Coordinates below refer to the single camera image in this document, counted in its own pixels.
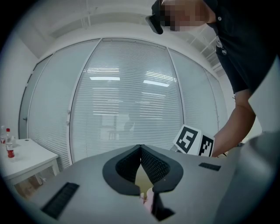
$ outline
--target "plastic bottle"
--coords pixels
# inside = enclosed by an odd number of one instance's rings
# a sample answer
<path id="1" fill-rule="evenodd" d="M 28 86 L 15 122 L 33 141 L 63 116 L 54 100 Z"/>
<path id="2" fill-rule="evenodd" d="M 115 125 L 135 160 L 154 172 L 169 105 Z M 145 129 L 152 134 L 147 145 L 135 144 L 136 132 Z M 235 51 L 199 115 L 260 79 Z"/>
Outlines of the plastic bottle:
<path id="1" fill-rule="evenodd" d="M 14 157 L 14 150 L 13 150 L 13 142 L 12 142 L 12 136 L 11 136 L 11 133 L 10 133 L 10 129 L 7 128 L 6 132 L 7 132 L 6 150 L 7 150 L 7 153 L 8 153 L 8 157 L 13 158 Z"/>
<path id="2" fill-rule="evenodd" d="M 5 130 L 5 126 L 2 125 L 1 126 L 1 135 L 0 135 L 0 141 L 1 141 L 1 149 L 4 150 L 6 149 L 6 137 L 7 137 L 7 133 Z"/>

